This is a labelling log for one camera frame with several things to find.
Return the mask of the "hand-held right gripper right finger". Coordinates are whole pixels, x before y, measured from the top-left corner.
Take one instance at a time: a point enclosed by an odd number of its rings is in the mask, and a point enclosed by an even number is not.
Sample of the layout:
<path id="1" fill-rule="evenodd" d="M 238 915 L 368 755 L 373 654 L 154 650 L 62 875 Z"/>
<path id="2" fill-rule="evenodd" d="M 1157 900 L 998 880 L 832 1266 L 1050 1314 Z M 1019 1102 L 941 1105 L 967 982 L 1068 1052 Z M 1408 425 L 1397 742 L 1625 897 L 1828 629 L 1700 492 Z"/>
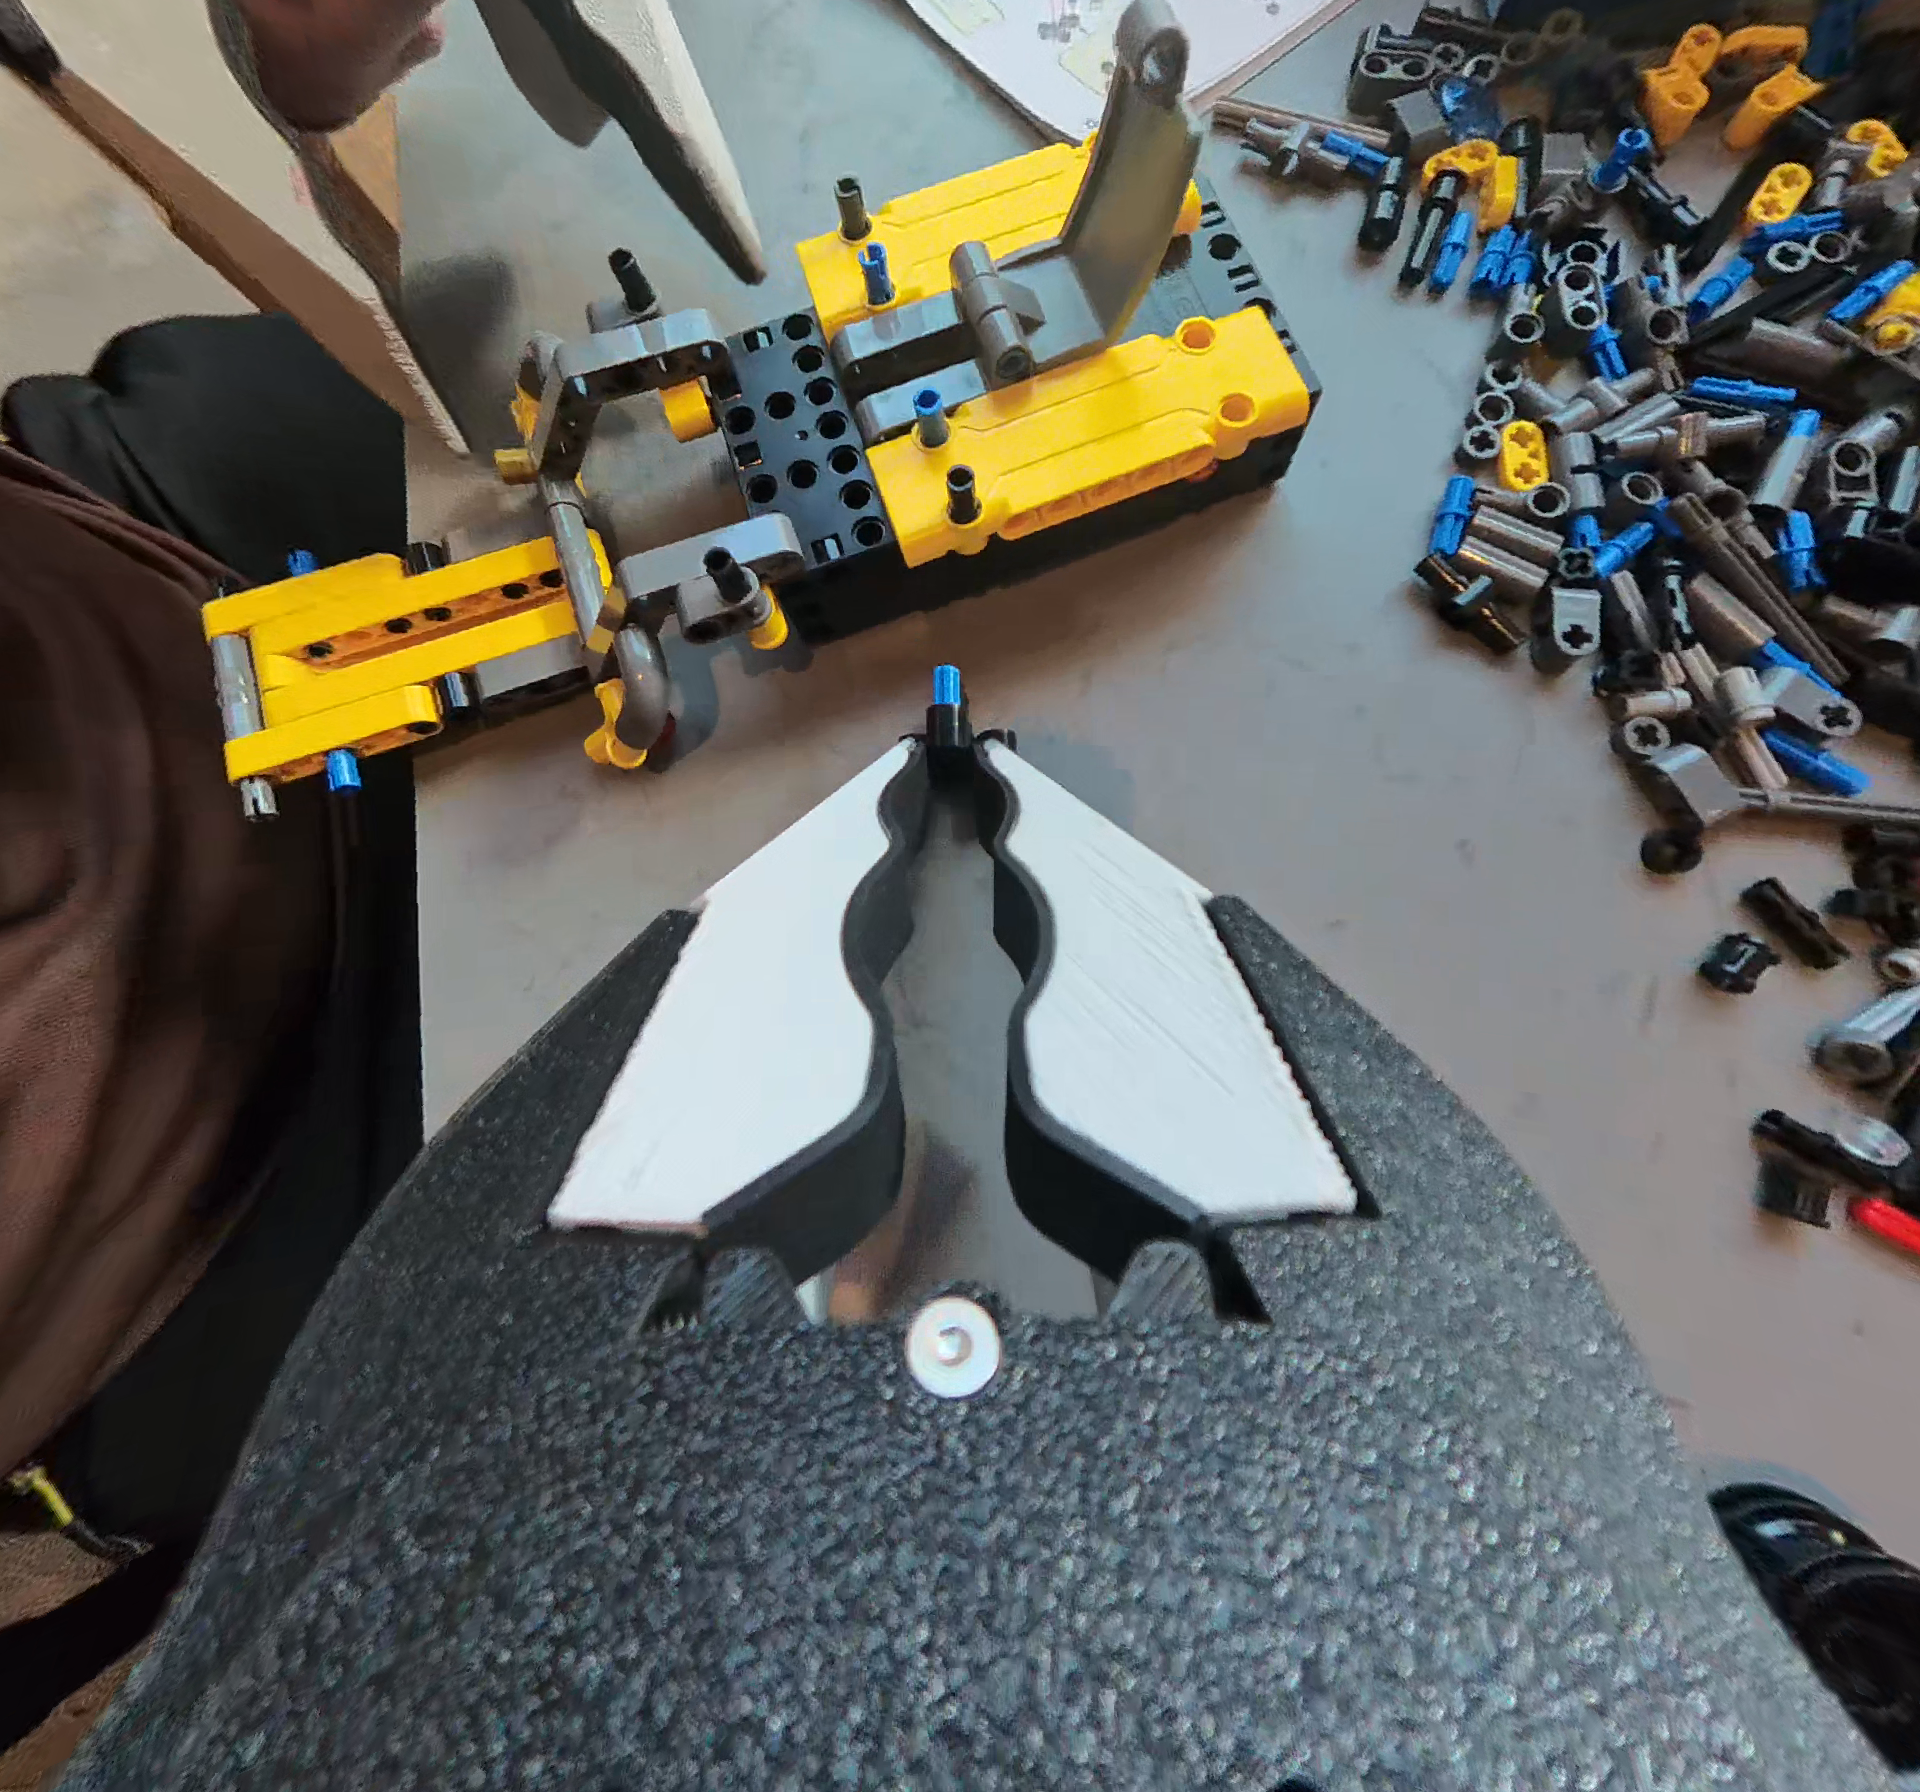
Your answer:
<path id="1" fill-rule="evenodd" d="M 1022 1217 L 1120 1285 L 1151 1246 L 1250 1289 L 1231 1237 L 1360 1189 L 1220 933 L 1216 894 L 1010 742 L 975 747 L 993 933 L 1020 992 L 1004 1168 Z"/>

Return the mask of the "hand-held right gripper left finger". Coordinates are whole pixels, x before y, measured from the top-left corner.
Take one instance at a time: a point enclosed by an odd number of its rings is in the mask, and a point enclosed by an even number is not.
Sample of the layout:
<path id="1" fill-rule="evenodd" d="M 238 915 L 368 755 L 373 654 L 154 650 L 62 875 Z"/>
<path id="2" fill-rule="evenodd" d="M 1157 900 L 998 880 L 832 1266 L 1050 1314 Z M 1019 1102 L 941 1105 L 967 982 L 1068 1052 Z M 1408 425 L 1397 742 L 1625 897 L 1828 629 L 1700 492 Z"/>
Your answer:
<path id="1" fill-rule="evenodd" d="M 924 843 L 926 745 L 900 742 L 696 900 L 550 1228 L 771 1251 L 798 1285 L 877 1228 L 904 1168 L 883 984 Z"/>

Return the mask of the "black connector with blue pin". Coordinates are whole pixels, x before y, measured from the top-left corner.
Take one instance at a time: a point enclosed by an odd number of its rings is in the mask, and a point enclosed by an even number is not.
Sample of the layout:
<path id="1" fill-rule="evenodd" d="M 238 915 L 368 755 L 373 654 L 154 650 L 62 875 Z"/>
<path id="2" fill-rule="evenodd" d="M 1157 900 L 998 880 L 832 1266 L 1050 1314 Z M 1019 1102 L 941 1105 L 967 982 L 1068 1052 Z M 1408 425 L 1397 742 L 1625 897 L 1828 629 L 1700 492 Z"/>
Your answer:
<path id="1" fill-rule="evenodd" d="M 1011 728 L 975 730 L 965 677 L 953 662 L 933 667 L 924 745 L 930 785 L 947 794 L 973 788 L 984 778 L 986 747 L 1020 749 L 1019 732 Z"/>

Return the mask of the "yellow black brick vehicle model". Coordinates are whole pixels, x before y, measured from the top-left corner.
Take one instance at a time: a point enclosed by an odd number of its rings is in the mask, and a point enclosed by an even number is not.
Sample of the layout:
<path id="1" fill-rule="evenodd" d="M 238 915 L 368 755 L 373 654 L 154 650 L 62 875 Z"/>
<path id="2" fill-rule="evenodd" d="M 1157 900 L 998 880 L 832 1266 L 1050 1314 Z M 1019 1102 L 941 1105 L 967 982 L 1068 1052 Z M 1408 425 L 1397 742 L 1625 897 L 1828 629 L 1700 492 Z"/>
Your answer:
<path id="1" fill-rule="evenodd" d="M 494 459 L 538 531 L 293 556 L 204 606 L 245 819 L 472 725 L 481 674 L 561 650 L 587 753 L 673 742 L 664 636 L 819 646 L 1277 482 L 1317 391 L 1196 179 L 1187 31 L 1131 0 L 1092 139 L 869 211 L 798 248 L 809 303 L 734 336 L 664 313 L 625 252 L 576 339 L 533 334 Z"/>

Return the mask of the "grey desk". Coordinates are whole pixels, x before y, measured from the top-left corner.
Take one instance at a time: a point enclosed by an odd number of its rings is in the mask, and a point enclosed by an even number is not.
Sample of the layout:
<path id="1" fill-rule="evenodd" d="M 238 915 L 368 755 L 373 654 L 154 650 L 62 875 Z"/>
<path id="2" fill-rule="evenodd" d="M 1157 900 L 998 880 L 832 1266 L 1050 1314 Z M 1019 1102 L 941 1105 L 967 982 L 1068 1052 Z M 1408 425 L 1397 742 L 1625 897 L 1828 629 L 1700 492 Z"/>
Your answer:
<path id="1" fill-rule="evenodd" d="M 506 428 L 528 330 L 574 330 L 629 245 L 729 328 L 802 297 L 832 186 L 872 203 L 1035 144 L 897 0 L 671 0 L 748 182 L 771 278 L 738 287 L 617 132 L 558 141 L 468 0 L 399 95 L 408 297 L 474 443 Z M 1208 137 L 1231 230 L 1323 385 L 1280 488 L 1041 581 L 831 646 L 683 674 L 693 749 L 606 775 L 553 706 L 419 763 L 426 1132 L 660 910 L 690 902 L 921 721 L 975 718 L 1219 892 L 1244 897 L 1477 1108 L 1542 1189 L 1702 1454 L 1832 1491 L 1916 1557 L 1916 1263 L 1752 1203 L 1752 1119 L 1832 1123 L 1809 1041 L 1872 970 L 1795 963 L 1718 996 L 1696 960 L 1838 838 L 1768 819 L 1704 867 L 1637 864 L 1643 799 L 1582 676 L 1493 658 L 1410 581 L 1487 323 L 1357 265 L 1360 198 L 1285 188 Z"/>

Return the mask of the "person's brown sweater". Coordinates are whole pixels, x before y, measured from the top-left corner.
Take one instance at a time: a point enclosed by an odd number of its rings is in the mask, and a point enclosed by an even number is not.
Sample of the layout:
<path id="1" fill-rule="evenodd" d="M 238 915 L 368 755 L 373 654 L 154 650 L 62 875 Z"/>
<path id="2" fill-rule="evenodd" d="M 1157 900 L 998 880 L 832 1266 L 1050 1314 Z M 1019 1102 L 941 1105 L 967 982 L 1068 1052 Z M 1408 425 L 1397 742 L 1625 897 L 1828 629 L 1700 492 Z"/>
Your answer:
<path id="1" fill-rule="evenodd" d="M 214 564 L 5 450 L 2 1451 L 218 1488 L 419 1150 L 411 796 L 227 794 Z"/>

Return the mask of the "pile of black red pins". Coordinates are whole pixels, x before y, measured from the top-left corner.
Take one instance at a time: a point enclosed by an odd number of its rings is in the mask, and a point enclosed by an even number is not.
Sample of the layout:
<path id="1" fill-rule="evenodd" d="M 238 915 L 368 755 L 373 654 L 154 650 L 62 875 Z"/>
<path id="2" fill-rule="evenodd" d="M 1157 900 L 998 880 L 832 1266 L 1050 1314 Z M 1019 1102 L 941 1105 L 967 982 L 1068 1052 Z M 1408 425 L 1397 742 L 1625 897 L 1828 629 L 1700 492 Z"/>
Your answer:
<path id="1" fill-rule="evenodd" d="M 1764 1108 L 1749 1128 L 1755 1210 L 1769 1220 L 1848 1228 L 1910 1266 L 1919 1257 L 1919 894 L 1916 845 L 1870 834 L 1851 847 L 1848 882 L 1822 904 L 1768 875 L 1741 890 L 1745 926 L 1696 960 L 1708 994 L 1749 997 L 1796 965 L 1810 973 L 1870 970 L 1872 996 L 1809 1043 L 1812 1074 L 1835 1108 L 1804 1119 Z"/>

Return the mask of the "pile of blue grey brick parts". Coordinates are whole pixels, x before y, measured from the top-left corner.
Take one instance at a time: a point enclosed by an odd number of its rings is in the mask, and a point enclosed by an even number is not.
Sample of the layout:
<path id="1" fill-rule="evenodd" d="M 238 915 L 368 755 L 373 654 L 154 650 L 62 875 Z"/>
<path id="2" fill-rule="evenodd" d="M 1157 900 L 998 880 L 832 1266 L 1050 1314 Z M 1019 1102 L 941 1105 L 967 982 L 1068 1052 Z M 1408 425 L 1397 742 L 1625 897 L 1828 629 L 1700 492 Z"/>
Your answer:
<path id="1" fill-rule="evenodd" d="M 1342 112 L 1225 98 L 1272 179 L 1360 193 L 1357 258 L 1493 321 L 1415 581 L 1580 671 L 1656 875 L 1710 828 L 1839 828 L 1848 916 L 1916 926 L 1916 0 L 1739 0 L 1665 43 L 1573 9 L 1359 31 Z"/>

